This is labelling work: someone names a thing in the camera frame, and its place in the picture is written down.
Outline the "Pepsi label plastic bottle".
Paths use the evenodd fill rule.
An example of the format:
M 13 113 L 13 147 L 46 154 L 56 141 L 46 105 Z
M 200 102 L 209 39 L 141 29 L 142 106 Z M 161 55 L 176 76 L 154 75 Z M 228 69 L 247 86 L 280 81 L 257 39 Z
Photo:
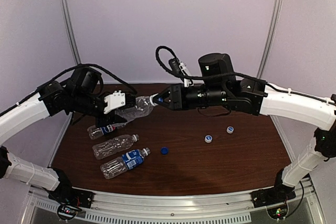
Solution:
M 112 133 L 115 130 L 116 130 L 116 127 L 112 125 L 107 125 L 104 127 L 96 127 L 95 125 L 93 125 L 87 128 L 87 132 L 91 140 L 96 140 L 98 138 L 101 138 L 105 135 Z

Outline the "clear unlabeled plastic bottle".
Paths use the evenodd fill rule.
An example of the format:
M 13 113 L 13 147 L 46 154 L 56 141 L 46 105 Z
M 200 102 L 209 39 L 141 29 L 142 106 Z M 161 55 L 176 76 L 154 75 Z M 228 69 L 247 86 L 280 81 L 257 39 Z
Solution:
M 118 152 L 128 150 L 140 139 L 138 134 L 120 135 L 92 147 L 93 154 L 97 160 L 112 156 Z

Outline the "blue bottle cap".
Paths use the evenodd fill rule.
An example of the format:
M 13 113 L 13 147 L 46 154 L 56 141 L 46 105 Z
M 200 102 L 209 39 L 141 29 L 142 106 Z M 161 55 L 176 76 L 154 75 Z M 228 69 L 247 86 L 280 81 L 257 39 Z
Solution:
M 160 152 L 162 155 L 167 155 L 169 153 L 169 149 L 167 147 L 162 147 Z

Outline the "blue label water bottle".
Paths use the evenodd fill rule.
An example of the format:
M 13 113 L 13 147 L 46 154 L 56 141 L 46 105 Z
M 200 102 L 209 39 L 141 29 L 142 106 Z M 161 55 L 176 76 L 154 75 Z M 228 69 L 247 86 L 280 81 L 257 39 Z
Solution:
M 100 166 L 105 179 L 115 178 L 141 165 L 151 153 L 148 147 L 129 151 Z

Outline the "white blue-printed bottle cap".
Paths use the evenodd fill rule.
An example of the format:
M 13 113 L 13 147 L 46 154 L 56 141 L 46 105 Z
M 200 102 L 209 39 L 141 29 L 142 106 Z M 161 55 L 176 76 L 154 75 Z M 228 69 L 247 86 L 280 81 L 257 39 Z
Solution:
M 232 134 L 234 132 L 234 128 L 232 126 L 229 126 L 226 131 L 228 134 Z

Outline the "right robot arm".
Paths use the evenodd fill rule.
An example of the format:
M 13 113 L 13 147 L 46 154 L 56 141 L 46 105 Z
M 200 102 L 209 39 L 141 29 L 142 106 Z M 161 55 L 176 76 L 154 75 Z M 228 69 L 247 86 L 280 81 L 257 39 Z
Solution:
M 154 96 L 153 101 L 172 111 L 186 111 L 221 106 L 228 112 L 289 118 L 316 126 L 306 149 L 288 166 L 277 173 L 269 190 L 272 196 L 289 194 L 302 178 L 320 163 L 335 157 L 335 95 L 320 98 L 281 88 L 265 80 L 238 73 L 228 54 L 211 53 L 199 58 L 201 76 L 192 76 L 182 67 L 175 53 L 167 67 L 155 58 L 169 74 L 186 81 L 173 84 Z

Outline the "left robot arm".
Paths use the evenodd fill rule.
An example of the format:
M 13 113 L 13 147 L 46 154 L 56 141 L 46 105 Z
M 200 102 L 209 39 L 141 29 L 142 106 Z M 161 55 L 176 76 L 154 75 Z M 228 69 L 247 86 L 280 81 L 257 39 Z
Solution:
M 103 86 L 103 73 L 130 91 L 95 93 L 97 85 Z M 4 146 L 5 142 L 25 128 L 60 112 L 78 112 L 83 116 L 93 116 L 96 127 L 124 123 L 126 120 L 117 115 L 116 110 L 135 105 L 136 94 L 132 85 L 97 64 L 79 64 L 57 74 L 1 112 L 1 178 L 15 179 L 69 197 L 72 184 L 62 170 L 23 160 L 9 152 Z

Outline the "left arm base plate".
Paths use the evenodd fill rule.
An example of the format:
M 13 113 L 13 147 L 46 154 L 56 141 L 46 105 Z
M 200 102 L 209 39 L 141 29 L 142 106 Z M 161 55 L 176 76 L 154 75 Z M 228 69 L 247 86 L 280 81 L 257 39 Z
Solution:
M 55 191 L 46 190 L 48 198 L 60 204 L 71 205 L 79 208 L 91 208 L 94 193 L 87 190 L 68 188 Z

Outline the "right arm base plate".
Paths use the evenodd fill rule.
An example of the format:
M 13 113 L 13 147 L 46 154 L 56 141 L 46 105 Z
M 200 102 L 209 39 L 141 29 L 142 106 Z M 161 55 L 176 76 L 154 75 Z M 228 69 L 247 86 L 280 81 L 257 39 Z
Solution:
M 269 206 L 296 198 L 293 190 L 276 189 L 275 187 L 259 189 L 250 193 L 254 208 Z

